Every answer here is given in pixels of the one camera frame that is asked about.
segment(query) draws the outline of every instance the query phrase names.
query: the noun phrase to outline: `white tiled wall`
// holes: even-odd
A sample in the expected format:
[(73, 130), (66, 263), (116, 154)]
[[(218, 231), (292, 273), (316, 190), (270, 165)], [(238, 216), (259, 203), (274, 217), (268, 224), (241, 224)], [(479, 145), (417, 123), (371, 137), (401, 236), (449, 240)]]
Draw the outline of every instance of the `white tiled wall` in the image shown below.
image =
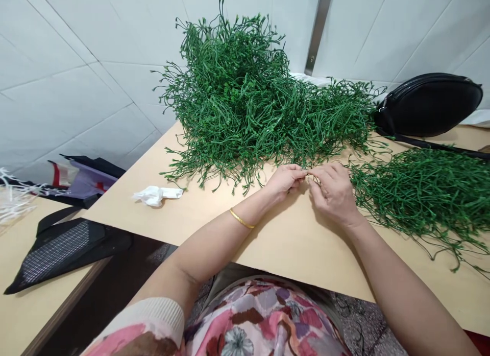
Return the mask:
[(490, 108), (490, 0), (332, 0), (313, 75), (394, 88), (446, 72), (483, 83)]
[[(317, 0), (225, 0), (225, 14), (269, 14), (303, 72)], [(213, 19), (218, 0), (0, 0), (0, 165), (49, 182), (58, 154), (129, 168), (175, 122), (159, 69), (185, 65), (175, 17)], [(490, 0), (332, 0), (314, 76), (394, 88), (453, 72), (490, 95)], [(487, 95), (481, 108), (490, 108)]]

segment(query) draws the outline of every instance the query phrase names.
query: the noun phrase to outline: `bracelet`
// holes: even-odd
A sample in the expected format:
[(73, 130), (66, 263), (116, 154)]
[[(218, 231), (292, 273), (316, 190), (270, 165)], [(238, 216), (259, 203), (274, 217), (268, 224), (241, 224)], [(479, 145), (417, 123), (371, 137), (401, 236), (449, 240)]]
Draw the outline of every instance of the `bracelet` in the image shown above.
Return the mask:
[(237, 215), (235, 214), (235, 212), (233, 211), (233, 209), (232, 209), (232, 208), (230, 208), (230, 213), (231, 213), (231, 215), (232, 215), (233, 217), (235, 217), (235, 218), (236, 218), (236, 220), (237, 220), (238, 222), (240, 222), (240, 223), (241, 223), (243, 226), (245, 226), (246, 228), (252, 229), (252, 228), (254, 228), (254, 227), (255, 227), (255, 226), (251, 226), (251, 225), (248, 225), (247, 223), (245, 223), (245, 222), (244, 222), (244, 221), (243, 221), (243, 220), (242, 220), (242, 219), (241, 219), (239, 216), (237, 216)]

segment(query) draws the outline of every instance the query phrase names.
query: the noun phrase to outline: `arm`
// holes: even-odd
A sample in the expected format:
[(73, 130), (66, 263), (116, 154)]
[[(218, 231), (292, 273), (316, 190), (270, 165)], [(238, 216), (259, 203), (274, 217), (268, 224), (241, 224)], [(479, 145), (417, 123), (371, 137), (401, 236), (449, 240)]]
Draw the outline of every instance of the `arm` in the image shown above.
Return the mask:
[(410, 355), (480, 355), (430, 289), (357, 210), (349, 173), (340, 163), (309, 172), (317, 208), (352, 241), (393, 333)]
[[(237, 204), (233, 211), (248, 225), (255, 226), (289, 192), (295, 192), (306, 173), (296, 164), (280, 166), (264, 188)], [(188, 317), (201, 285), (232, 259), (250, 231), (229, 211), (222, 213), (165, 260), (129, 305), (149, 297), (168, 297)]]

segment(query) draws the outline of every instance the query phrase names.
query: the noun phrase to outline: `hand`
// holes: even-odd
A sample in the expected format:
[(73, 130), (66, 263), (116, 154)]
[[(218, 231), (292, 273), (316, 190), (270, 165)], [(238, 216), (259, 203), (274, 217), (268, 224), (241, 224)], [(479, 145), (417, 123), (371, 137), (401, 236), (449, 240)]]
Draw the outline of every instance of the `hand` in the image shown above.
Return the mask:
[(263, 188), (273, 194), (278, 201), (286, 198), (288, 193), (295, 193), (305, 180), (308, 171), (297, 164), (283, 164), (277, 168), (267, 185)]
[(349, 170), (340, 163), (328, 163), (308, 171), (321, 185), (308, 180), (315, 206), (342, 226), (357, 224), (362, 214), (357, 210)]

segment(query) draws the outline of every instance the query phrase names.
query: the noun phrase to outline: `woman's right hand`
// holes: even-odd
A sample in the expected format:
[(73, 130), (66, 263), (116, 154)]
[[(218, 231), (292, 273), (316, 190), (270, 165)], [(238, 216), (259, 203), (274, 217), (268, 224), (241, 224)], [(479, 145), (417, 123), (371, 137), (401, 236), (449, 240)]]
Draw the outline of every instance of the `woman's right hand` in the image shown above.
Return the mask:
[(357, 225), (362, 214), (357, 210), (356, 198), (352, 193), (349, 170), (340, 163), (328, 163), (308, 171), (319, 181), (309, 179), (310, 192), (315, 206), (342, 226)]

